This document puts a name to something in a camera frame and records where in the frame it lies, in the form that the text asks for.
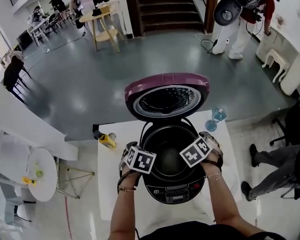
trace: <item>yellow bottle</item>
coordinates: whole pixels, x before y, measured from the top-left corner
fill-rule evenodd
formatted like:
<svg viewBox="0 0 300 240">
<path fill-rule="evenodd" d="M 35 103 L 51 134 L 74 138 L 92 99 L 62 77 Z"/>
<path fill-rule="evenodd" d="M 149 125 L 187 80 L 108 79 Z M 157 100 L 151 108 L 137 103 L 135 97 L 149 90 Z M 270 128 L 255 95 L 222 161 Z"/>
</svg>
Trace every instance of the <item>yellow bottle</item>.
<svg viewBox="0 0 300 240">
<path fill-rule="evenodd" d="M 35 179 L 32 179 L 32 178 L 28 178 L 28 177 L 25 177 L 23 176 L 22 177 L 22 181 L 25 183 L 25 184 L 32 184 L 32 185 L 37 185 L 37 181 Z"/>
<path fill-rule="evenodd" d="M 96 140 L 99 140 L 99 142 L 102 145 L 105 145 L 108 149 L 115 149 L 117 144 L 116 142 L 108 135 L 108 134 L 104 134 L 101 133 L 100 131 L 96 130 L 93 133 L 93 136 Z"/>
</svg>

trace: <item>stair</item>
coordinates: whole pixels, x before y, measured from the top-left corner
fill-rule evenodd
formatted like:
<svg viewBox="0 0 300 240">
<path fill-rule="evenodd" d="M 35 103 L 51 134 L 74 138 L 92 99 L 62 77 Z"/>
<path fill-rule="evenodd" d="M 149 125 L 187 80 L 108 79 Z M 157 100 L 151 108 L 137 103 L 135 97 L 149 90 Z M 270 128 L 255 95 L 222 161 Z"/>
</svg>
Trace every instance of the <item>stair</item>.
<svg viewBox="0 0 300 240">
<path fill-rule="evenodd" d="M 143 31 L 203 30 L 193 0 L 138 0 Z"/>
</svg>

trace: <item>red shirt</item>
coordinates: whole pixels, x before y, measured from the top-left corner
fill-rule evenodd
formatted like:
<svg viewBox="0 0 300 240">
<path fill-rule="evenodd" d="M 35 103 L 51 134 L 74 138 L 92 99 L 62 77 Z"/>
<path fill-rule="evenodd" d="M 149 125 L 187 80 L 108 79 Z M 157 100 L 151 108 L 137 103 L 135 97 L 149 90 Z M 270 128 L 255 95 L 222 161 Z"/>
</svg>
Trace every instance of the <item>red shirt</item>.
<svg viewBox="0 0 300 240">
<path fill-rule="evenodd" d="M 259 5 L 264 5 L 264 18 L 266 20 L 271 20 L 272 15 L 275 11 L 275 1 L 274 0 L 261 0 Z M 241 12 L 241 17 L 249 23 L 256 24 L 256 19 L 254 18 L 253 10 L 243 8 Z"/>
</svg>

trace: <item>rice cooker lid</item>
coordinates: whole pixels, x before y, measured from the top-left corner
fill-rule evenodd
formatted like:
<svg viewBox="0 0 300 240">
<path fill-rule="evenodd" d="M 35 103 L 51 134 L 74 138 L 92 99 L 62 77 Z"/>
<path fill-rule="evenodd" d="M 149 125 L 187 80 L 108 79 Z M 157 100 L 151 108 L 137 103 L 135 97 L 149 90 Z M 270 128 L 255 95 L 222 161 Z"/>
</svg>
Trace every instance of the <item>rice cooker lid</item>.
<svg viewBox="0 0 300 240">
<path fill-rule="evenodd" d="M 202 106 L 209 89 L 209 81 L 203 75 L 157 74 L 129 84 L 124 92 L 125 104 L 142 121 L 181 119 Z"/>
</svg>

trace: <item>blue glass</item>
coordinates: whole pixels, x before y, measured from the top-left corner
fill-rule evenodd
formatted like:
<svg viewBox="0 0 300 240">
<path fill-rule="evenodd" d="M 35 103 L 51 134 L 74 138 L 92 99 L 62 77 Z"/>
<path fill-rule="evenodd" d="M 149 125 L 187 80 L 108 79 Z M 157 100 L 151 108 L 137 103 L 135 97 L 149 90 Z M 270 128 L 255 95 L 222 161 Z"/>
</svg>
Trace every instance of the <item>blue glass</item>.
<svg viewBox="0 0 300 240">
<path fill-rule="evenodd" d="M 217 129 L 217 123 L 227 117 L 225 110 L 221 107 L 212 109 L 212 119 L 206 121 L 205 128 L 209 132 L 214 132 Z"/>
</svg>

